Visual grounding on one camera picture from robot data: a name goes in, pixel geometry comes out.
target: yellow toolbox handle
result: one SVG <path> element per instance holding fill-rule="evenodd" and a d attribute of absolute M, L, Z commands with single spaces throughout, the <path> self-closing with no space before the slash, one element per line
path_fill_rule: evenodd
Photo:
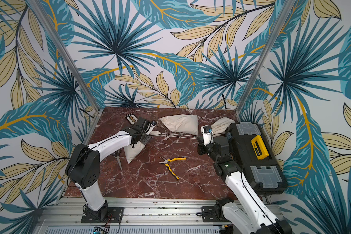
<path fill-rule="evenodd" d="M 255 138 L 253 138 L 251 140 L 251 143 L 253 146 L 253 150 L 255 151 L 255 154 L 257 156 L 257 159 L 264 159 L 264 158 L 269 156 L 268 150 L 265 147 L 263 139 L 261 138 L 260 135 L 257 135 Z"/>

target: yellow pliers handle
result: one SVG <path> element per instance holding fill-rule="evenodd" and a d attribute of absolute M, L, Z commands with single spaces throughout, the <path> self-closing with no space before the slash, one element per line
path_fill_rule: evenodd
<path fill-rule="evenodd" d="M 172 169 L 170 169 L 169 164 L 165 164 L 165 166 L 167 166 L 169 171 L 177 178 L 177 180 L 179 180 L 178 176 L 172 171 Z"/>
<path fill-rule="evenodd" d="M 186 160 L 187 158 L 173 158 L 173 159 L 168 159 L 168 162 L 173 162 L 173 161 L 178 161 L 178 160 Z"/>

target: pliers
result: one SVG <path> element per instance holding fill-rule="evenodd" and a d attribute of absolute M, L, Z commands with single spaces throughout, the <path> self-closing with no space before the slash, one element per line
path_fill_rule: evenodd
<path fill-rule="evenodd" d="M 173 159 L 166 159 L 164 157 L 162 157 L 165 161 L 163 162 L 159 162 L 159 163 L 164 163 L 165 166 L 168 167 L 169 171 L 177 178 L 177 180 L 179 180 L 178 176 L 172 171 L 172 169 L 170 169 L 170 166 L 169 166 L 169 162 L 173 162 L 173 161 L 178 161 L 178 160 L 186 160 L 186 157 L 184 158 L 173 158 Z"/>

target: white sandbag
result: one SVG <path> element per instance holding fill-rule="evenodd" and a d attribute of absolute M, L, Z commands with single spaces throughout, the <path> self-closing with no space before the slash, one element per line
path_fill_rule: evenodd
<path fill-rule="evenodd" d="M 131 145 L 125 146 L 123 150 L 125 151 L 126 161 L 130 164 L 135 156 L 137 156 L 144 148 L 145 144 L 141 142 L 134 144 L 134 148 Z"/>
<path fill-rule="evenodd" d="M 217 120 L 214 124 L 211 125 L 213 136 L 217 137 L 221 135 L 221 133 L 224 134 L 225 130 L 232 123 L 235 123 L 235 121 L 232 119 L 229 119 L 228 117 L 222 117 L 221 119 Z"/>
<path fill-rule="evenodd" d="M 172 115 L 162 117 L 159 120 L 172 132 L 198 135 L 197 115 Z"/>
<path fill-rule="evenodd" d="M 160 134 L 161 134 L 161 132 L 159 132 L 159 131 L 151 131 L 150 132 L 150 136 L 158 136 Z"/>

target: black toolbox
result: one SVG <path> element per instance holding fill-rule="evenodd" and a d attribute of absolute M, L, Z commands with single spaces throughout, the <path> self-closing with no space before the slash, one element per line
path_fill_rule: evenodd
<path fill-rule="evenodd" d="M 242 168 L 253 190 L 258 195 L 281 194 L 287 188 L 287 182 L 262 133 L 260 126 L 250 122 L 233 123 L 226 129 L 233 159 Z M 269 153 L 269 156 L 261 160 L 257 158 L 251 143 L 257 135 L 261 135 Z"/>

